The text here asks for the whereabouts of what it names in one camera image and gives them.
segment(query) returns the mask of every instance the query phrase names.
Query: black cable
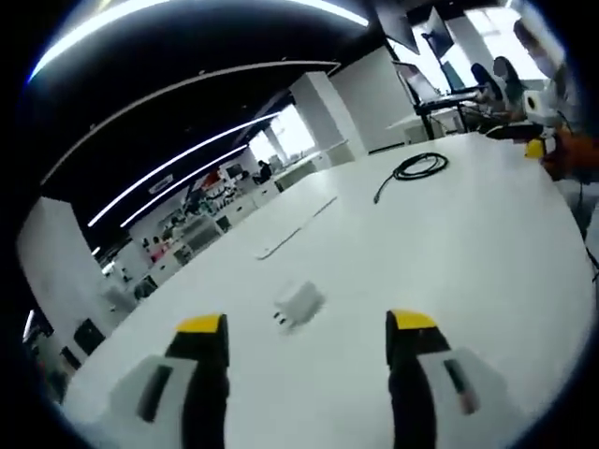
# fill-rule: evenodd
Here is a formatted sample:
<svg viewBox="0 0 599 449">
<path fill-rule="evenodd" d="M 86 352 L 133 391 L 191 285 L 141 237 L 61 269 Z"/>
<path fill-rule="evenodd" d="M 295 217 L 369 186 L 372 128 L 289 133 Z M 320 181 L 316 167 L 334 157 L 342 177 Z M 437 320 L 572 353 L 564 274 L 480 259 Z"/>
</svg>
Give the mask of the black cable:
<svg viewBox="0 0 599 449">
<path fill-rule="evenodd" d="M 408 173 L 406 171 L 409 167 L 431 158 L 434 159 L 434 164 L 432 164 L 432 166 L 427 167 L 422 171 L 417 171 L 413 173 Z M 381 198 L 381 194 L 383 193 L 383 189 L 385 189 L 387 183 L 392 179 L 395 178 L 397 181 L 421 180 L 423 178 L 428 178 L 429 176 L 432 176 L 435 173 L 440 172 L 441 170 L 446 168 L 448 164 L 449 161 L 447 160 L 447 158 L 442 154 L 439 154 L 438 152 L 423 152 L 421 154 L 417 154 L 416 156 L 409 157 L 401 164 L 399 164 L 391 172 L 391 176 L 389 176 L 386 180 L 383 181 L 381 186 L 376 191 L 376 194 L 374 195 L 374 204 L 378 204 L 378 201 Z"/>
<path fill-rule="evenodd" d="M 595 267 L 595 269 L 597 270 L 597 273 L 594 275 L 594 277 L 592 278 L 592 281 L 595 282 L 597 280 L 597 275 L 599 275 L 599 262 L 597 262 L 597 259 L 595 259 L 595 256 L 592 255 L 592 253 L 589 251 L 589 248 L 586 248 L 587 250 L 587 254 L 589 255 L 589 258 L 591 259 L 591 263 L 592 265 Z"/>
<path fill-rule="evenodd" d="M 572 131 L 572 126 L 570 126 L 570 122 L 568 122 L 568 119 L 565 118 L 565 115 L 563 115 L 563 113 L 561 111 L 558 110 L 557 113 L 560 115 L 560 117 L 563 118 L 565 125 L 568 127 L 568 131 L 570 131 L 570 134 L 573 136 L 574 131 Z"/>
<path fill-rule="evenodd" d="M 435 119 L 434 117 L 431 116 L 431 120 L 435 120 L 437 123 L 439 123 L 441 125 L 441 127 L 443 129 L 445 129 L 446 133 L 449 133 L 449 129 L 447 129 L 447 127 L 443 124 L 443 122 L 441 122 L 440 120 Z"/>
<path fill-rule="evenodd" d="M 578 192 L 578 204 L 577 204 L 577 214 L 580 214 L 580 208 L 582 207 L 582 181 L 579 181 L 580 183 L 580 191 Z"/>
<path fill-rule="evenodd" d="M 498 117 L 493 116 L 492 114 L 489 114 L 487 112 L 483 112 L 482 109 L 480 108 L 473 108 L 471 106 L 463 106 L 464 109 L 469 109 L 473 112 L 475 112 L 476 114 L 480 115 L 481 117 L 485 117 L 486 119 L 496 119 L 499 120 Z"/>
</svg>

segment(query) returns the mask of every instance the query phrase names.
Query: white wall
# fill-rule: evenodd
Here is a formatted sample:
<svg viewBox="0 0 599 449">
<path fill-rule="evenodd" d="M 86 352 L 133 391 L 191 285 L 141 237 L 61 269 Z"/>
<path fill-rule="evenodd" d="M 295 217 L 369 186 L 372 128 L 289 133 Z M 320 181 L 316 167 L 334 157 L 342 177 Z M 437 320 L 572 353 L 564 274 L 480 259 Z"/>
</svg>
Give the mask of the white wall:
<svg viewBox="0 0 599 449">
<path fill-rule="evenodd" d="M 271 126 L 265 128 L 264 135 L 269 140 L 270 145 L 272 145 L 272 148 L 274 148 L 279 159 L 281 159 L 281 162 L 283 164 L 287 162 L 287 154 L 285 153 L 285 150 L 283 149 L 283 146 L 281 145 L 279 138 L 277 138 L 277 136 L 274 134 L 274 131 L 272 131 Z"/>
<path fill-rule="evenodd" d="M 318 146 L 318 140 L 316 140 L 316 136 L 314 135 L 314 130 L 308 124 L 308 119 L 306 117 L 304 117 L 303 111 L 300 108 L 298 108 L 297 105 L 295 105 L 295 107 L 296 107 L 296 111 L 298 112 L 299 117 L 301 118 L 301 120 L 303 121 L 303 123 L 306 125 L 306 129 L 308 130 L 308 133 L 310 134 L 310 137 L 312 138 L 312 141 L 314 142 L 314 146 L 310 150 L 308 150 L 307 152 L 305 152 L 305 153 L 307 154 L 307 153 L 310 153 L 310 152 L 319 152 L 320 148 Z"/>
<path fill-rule="evenodd" d="M 108 336 L 117 323 L 100 297 L 104 276 L 71 205 L 41 197 L 17 238 L 17 254 L 57 341 L 83 361 L 86 355 L 73 340 L 77 327 L 89 318 Z"/>
<path fill-rule="evenodd" d="M 489 73 L 493 73 L 493 57 L 472 22 L 466 16 L 462 16 L 447 21 L 446 24 L 447 28 L 454 34 L 456 42 L 460 45 L 470 63 L 479 63 Z"/>
<path fill-rule="evenodd" d="M 343 99 L 367 151 L 403 141 L 387 127 L 414 113 L 386 48 L 364 56 L 330 79 Z"/>
<path fill-rule="evenodd" d="M 218 171 L 220 176 L 228 179 L 226 168 L 234 166 L 235 164 L 240 164 L 244 170 L 247 170 L 250 173 L 259 171 L 259 166 L 254 155 L 247 149 L 235 159 L 231 159 L 219 166 Z M 197 180 L 203 180 L 206 176 L 208 175 L 198 178 Z M 162 229 L 159 228 L 158 224 L 170 213 L 181 207 L 185 196 L 187 195 L 187 190 L 188 187 L 182 187 L 179 192 L 173 194 L 168 199 L 165 199 L 154 210 L 150 211 L 146 216 L 133 224 L 128 231 L 131 239 L 139 245 L 142 243 L 143 239 L 148 239 L 148 241 L 152 243 L 153 236 L 158 236 L 159 233 L 162 233 Z"/>
<path fill-rule="evenodd" d="M 115 257 L 115 261 L 119 263 L 120 268 L 124 268 L 123 274 L 126 274 L 132 285 L 141 281 L 153 265 L 152 258 L 146 249 L 136 240 L 129 241 L 121 248 Z"/>
<path fill-rule="evenodd" d="M 304 74 L 299 78 L 289 90 L 296 100 L 300 117 L 310 129 L 316 146 L 320 150 L 325 150 L 343 141 L 344 137 L 307 75 Z"/>
<path fill-rule="evenodd" d="M 162 229 L 158 229 L 158 223 L 167 215 L 180 208 L 186 195 L 187 187 L 183 187 L 181 191 L 165 199 L 154 210 L 135 222 L 128 231 L 131 239 L 139 245 L 143 239 L 148 239 L 152 243 L 152 238 L 162 231 Z"/>
<path fill-rule="evenodd" d="M 354 119 L 349 110 L 347 110 L 347 106 L 339 95 L 339 92 L 335 89 L 332 82 L 330 82 L 327 74 L 325 72 L 311 72 L 307 75 L 337 124 L 337 129 L 339 129 L 343 139 L 347 140 L 347 146 L 354 154 L 354 157 L 358 158 L 366 155 L 366 147 L 354 123 Z M 321 150 L 327 150 L 328 148 L 330 147 L 321 148 Z"/>
</svg>

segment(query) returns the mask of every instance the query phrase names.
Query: orange object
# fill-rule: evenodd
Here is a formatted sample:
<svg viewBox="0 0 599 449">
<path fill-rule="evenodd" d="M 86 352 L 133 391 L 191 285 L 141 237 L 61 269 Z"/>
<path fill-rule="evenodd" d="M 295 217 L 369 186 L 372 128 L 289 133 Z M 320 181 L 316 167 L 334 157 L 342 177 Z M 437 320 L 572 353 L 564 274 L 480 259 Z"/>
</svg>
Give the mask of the orange object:
<svg viewBox="0 0 599 449">
<path fill-rule="evenodd" d="M 543 158 L 543 166 L 553 180 L 560 180 L 575 169 L 599 171 L 599 141 L 558 130 L 556 149 Z"/>
<path fill-rule="evenodd" d="M 202 187 L 207 189 L 208 187 L 210 187 L 213 184 L 216 184 L 217 182 L 219 182 L 221 180 L 220 175 L 218 174 L 218 170 L 214 170 L 212 173 L 209 173 L 206 178 L 204 179 L 204 182 L 202 183 Z"/>
</svg>

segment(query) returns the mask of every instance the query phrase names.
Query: white tabletop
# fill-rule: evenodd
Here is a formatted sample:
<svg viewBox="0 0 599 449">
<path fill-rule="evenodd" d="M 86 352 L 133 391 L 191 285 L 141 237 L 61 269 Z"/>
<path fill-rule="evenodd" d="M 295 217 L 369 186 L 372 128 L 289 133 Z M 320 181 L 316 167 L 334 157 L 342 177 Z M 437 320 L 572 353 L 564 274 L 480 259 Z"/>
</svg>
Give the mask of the white tabletop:
<svg viewBox="0 0 599 449">
<path fill-rule="evenodd" d="M 436 151 L 447 170 L 391 181 L 405 157 Z M 255 244 L 338 199 L 271 257 Z M 561 390 L 592 326 L 592 270 L 549 176 L 511 143 L 460 135 L 314 173 L 275 197 L 147 298 L 79 369 L 69 415 L 94 420 L 114 384 L 175 326 L 228 315 L 226 447 L 392 447 L 385 311 L 422 311 L 453 348 L 472 350 L 506 382 L 527 426 Z M 323 310 L 284 336 L 273 301 L 312 281 Z"/>
<path fill-rule="evenodd" d="M 443 108 L 432 111 L 429 114 L 429 117 L 437 120 L 444 120 L 450 117 L 454 117 L 458 115 L 458 110 L 456 108 Z M 415 112 L 408 115 L 407 117 L 403 117 L 401 120 L 390 124 L 386 129 L 393 129 L 397 126 L 406 126 L 412 125 L 413 123 L 422 122 L 422 118 L 417 115 Z"/>
<path fill-rule="evenodd" d="M 302 157 L 301 159 L 299 159 L 298 161 L 294 162 L 293 164 L 285 167 L 285 169 L 277 174 L 275 174 L 272 177 L 272 180 L 277 182 L 278 180 L 280 180 L 281 178 L 284 178 L 285 176 L 287 176 L 289 173 L 297 170 L 300 167 L 305 166 L 306 164 L 312 162 L 313 159 L 315 159 L 316 156 L 318 156 L 318 154 L 320 154 L 320 152 L 313 152 L 312 154 L 309 154 L 305 157 Z"/>
</svg>

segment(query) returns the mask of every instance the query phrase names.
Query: yellow robot part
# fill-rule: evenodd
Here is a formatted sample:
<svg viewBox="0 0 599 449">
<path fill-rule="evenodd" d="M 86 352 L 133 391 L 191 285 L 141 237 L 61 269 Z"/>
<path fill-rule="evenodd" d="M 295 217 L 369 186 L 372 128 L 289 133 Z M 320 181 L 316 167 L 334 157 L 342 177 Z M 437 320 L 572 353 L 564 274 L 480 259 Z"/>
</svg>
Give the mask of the yellow robot part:
<svg viewBox="0 0 599 449">
<path fill-rule="evenodd" d="M 528 144 L 526 144 L 526 153 L 524 154 L 526 157 L 531 159 L 540 159 L 545 154 L 547 154 L 547 150 L 545 148 L 545 141 L 540 138 L 534 138 Z"/>
<path fill-rule="evenodd" d="M 202 334 L 213 334 L 218 330 L 221 313 L 212 315 L 201 315 L 182 321 L 177 326 L 177 332 L 194 332 Z"/>
<path fill-rule="evenodd" d="M 393 316 L 395 316 L 395 321 L 397 322 L 397 328 L 399 330 L 437 327 L 437 324 L 424 313 L 418 313 L 416 311 L 403 311 L 400 309 L 392 309 L 391 313 L 393 313 Z"/>
</svg>

